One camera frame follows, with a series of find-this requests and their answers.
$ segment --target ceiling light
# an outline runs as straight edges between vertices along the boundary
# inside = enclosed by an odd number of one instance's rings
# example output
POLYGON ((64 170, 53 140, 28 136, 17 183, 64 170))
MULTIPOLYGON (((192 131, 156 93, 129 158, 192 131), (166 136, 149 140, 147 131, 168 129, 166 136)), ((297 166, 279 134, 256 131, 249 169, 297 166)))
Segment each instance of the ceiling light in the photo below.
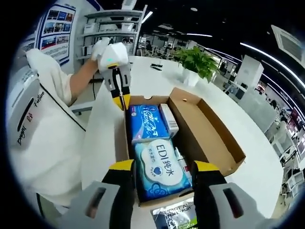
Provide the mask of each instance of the ceiling light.
POLYGON ((273 82, 279 89, 282 90, 282 92, 284 92, 284 94, 291 100, 291 102, 296 106, 296 111, 299 113, 299 115, 302 117, 303 120, 305 120, 305 116, 303 115, 301 109, 296 105, 295 101, 292 100, 292 98, 276 83, 274 82, 272 79, 270 79, 268 76, 266 76, 264 73, 262 74, 264 75, 267 79, 269 79, 271 82, 273 82))
POLYGON ((165 30, 173 30, 173 28, 171 27, 171 25, 159 25, 158 27, 165 29, 165 30))
POLYGON ((148 14, 144 17, 142 24, 153 14, 152 11, 149 11, 148 14))
POLYGON ((202 37, 212 37, 211 35, 206 35, 206 34, 197 34, 197 33, 187 33, 186 35, 202 36, 202 37))
POLYGON ((212 50, 212 51, 215 51, 215 52, 219 52, 219 53, 221 53, 221 54, 223 54, 223 55, 227 55, 227 56, 229 56, 229 57, 232 57, 232 58, 234 58, 234 59, 236 59, 236 60, 242 62, 241 60, 237 59, 236 57, 230 56, 229 54, 226 54, 226 53, 224 53, 224 52, 220 52, 220 51, 218 51, 218 50, 210 49, 210 48, 206 48, 206 49, 212 50))
POLYGON ((269 57, 271 60, 273 60, 274 62, 278 63, 280 66, 282 66, 283 68, 285 68, 305 89, 305 83, 290 69, 288 68, 286 65, 284 65, 282 62, 280 62, 278 59, 274 58, 273 56, 265 53, 264 51, 262 50, 259 50, 255 47, 252 47, 251 45, 248 45, 248 44, 245 44, 245 43, 240 43, 241 45, 247 47, 247 48, 250 48, 250 49, 253 49, 254 51, 257 51, 267 57, 269 57))
POLYGON ((273 68, 277 72, 279 72, 276 68, 274 68, 271 64, 267 63, 266 61, 262 60, 263 63, 267 64, 269 67, 273 68))

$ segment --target edi tissue package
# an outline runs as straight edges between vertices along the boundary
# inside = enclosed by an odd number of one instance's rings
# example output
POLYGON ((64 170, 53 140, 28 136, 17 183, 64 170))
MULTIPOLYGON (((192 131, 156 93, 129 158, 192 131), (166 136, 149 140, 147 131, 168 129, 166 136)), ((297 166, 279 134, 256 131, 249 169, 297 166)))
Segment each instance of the edi tissue package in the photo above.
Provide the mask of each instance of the edi tissue package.
POLYGON ((156 105, 133 105, 131 114, 132 145, 155 139, 169 139, 169 134, 156 105))
POLYGON ((135 152, 146 200, 162 198, 191 186, 170 140, 136 144, 135 152))

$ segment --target cardboard box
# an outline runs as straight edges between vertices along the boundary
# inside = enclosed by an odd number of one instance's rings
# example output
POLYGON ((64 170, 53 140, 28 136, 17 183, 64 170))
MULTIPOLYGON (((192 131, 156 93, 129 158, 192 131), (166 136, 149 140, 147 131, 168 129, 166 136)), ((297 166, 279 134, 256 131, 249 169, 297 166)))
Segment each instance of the cardboard box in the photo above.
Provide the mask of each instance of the cardboard box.
MULTIPOLYGON (((170 96, 152 96, 149 100, 143 96, 131 96, 130 105, 167 103, 171 109, 179 131, 173 138, 190 166, 194 160, 216 165, 224 176, 235 172, 245 159, 245 154, 231 135, 230 131, 201 98, 184 90, 174 88, 170 96)), ((125 111, 125 131, 129 158, 135 159, 131 145, 130 114, 125 111)), ((141 187, 137 185, 140 206, 154 205, 170 199, 184 196, 190 192, 185 190, 157 200, 143 202, 141 187)))

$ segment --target poster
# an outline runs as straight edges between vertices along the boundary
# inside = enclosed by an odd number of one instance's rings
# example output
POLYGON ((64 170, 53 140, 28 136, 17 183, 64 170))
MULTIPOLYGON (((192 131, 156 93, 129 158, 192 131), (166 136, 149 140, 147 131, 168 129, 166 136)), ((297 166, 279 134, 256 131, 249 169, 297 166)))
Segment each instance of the poster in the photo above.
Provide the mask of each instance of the poster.
POLYGON ((75 7, 54 4, 44 16, 37 48, 53 57, 60 65, 69 61, 70 35, 75 7))
POLYGON ((30 49, 35 48, 36 44, 36 37, 37 37, 37 30, 38 30, 38 24, 35 23, 31 30, 29 31, 29 35, 22 41, 21 48, 27 52, 30 49))

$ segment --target round white table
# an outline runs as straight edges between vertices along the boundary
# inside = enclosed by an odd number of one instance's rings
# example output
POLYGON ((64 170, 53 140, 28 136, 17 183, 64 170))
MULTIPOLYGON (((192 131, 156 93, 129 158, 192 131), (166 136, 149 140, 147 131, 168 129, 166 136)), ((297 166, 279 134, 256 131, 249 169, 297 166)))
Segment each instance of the round white table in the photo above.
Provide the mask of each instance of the round white table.
MULTIPOLYGON (((131 56, 130 61, 133 62, 131 95, 148 98, 152 95, 168 96, 174 87, 178 87, 203 98, 210 105, 246 154, 238 170, 225 179, 247 192, 256 201, 262 215, 271 217, 280 193, 283 169, 276 152, 254 121, 214 84, 200 80, 190 88, 181 83, 183 68, 176 62, 140 56, 131 56), (162 64, 162 71, 150 68, 151 63, 162 64)), ((111 94, 102 85, 84 139, 81 160, 83 189, 94 180, 101 181, 109 166, 122 159, 127 159, 123 111, 113 103, 111 94)), ((150 210, 162 206, 164 204, 140 208, 136 202, 132 228, 155 228, 150 210)))

